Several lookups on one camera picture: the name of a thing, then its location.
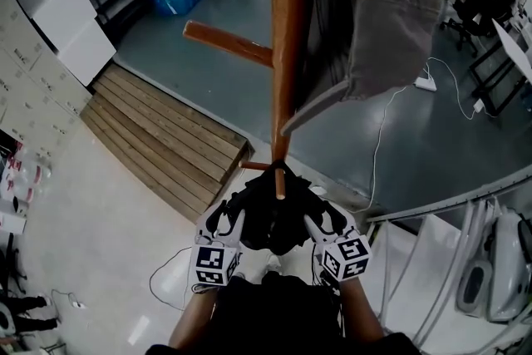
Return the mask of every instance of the wooden coat rack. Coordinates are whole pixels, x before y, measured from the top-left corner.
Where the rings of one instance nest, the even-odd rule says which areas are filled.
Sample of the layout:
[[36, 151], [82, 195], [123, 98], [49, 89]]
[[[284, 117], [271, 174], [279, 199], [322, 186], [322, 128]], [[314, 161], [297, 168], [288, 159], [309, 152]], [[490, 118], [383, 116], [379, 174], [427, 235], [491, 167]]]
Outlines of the wooden coat rack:
[[[183, 35], [273, 68], [272, 161], [275, 161], [284, 160], [288, 153], [290, 137], [281, 135], [281, 130], [294, 113], [294, 82], [303, 68], [307, 51], [313, 0], [272, 0], [272, 5], [272, 49], [194, 21], [187, 22]], [[269, 167], [253, 162], [244, 162], [240, 166], [255, 170]], [[277, 198], [283, 200], [284, 174], [280, 169], [275, 171], [275, 186]]]

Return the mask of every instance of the hanging jacket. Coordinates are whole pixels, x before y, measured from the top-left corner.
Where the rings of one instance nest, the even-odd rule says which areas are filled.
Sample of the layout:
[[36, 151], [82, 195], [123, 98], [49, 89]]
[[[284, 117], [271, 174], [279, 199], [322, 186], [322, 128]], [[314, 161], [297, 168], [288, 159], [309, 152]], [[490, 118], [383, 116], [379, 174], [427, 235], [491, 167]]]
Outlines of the hanging jacket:
[[307, 61], [285, 135], [336, 102], [413, 83], [443, 0], [314, 0]]

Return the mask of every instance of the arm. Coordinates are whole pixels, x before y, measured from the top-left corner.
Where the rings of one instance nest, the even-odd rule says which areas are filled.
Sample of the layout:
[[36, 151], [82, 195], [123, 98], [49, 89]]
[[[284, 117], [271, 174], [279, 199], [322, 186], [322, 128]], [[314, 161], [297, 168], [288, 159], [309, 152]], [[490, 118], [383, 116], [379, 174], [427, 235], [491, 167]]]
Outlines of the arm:
[[189, 349], [203, 336], [213, 313], [218, 290], [194, 294], [180, 321], [175, 326], [168, 346], [174, 349]]
[[384, 338], [384, 331], [366, 299], [359, 279], [340, 283], [346, 337], [360, 343], [372, 343]]

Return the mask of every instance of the wooden platform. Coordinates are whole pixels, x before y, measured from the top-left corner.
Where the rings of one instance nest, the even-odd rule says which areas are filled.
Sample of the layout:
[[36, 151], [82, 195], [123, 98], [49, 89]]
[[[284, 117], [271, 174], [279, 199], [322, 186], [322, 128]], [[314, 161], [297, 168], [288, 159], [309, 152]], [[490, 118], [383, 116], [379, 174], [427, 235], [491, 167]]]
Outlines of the wooden platform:
[[137, 178], [195, 222], [238, 166], [247, 141], [116, 65], [93, 87], [83, 121]]

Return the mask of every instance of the office chair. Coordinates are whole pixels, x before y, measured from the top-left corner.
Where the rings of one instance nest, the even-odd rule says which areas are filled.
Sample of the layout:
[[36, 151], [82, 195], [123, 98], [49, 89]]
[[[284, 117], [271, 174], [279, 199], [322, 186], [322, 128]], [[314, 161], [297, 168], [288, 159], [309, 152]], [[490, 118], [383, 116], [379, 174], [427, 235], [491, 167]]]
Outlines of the office chair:
[[471, 54], [474, 58], [478, 56], [478, 49], [473, 43], [472, 36], [491, 36], [495, 34], [495, 28], [491, 22], [494, 18], [498, 23], [511, 18], [511, 6], [508, 0], [456, 0], [453, 8], [458, 13], [462, 22], [456, 22], [452, 18], [448, 22], [442, 22], [440, 29], [451, 28], [460, 34], [460, 41], [456, 44], [456, 49], [461, 51], [464, 42], [467, 42], [473, 49]]

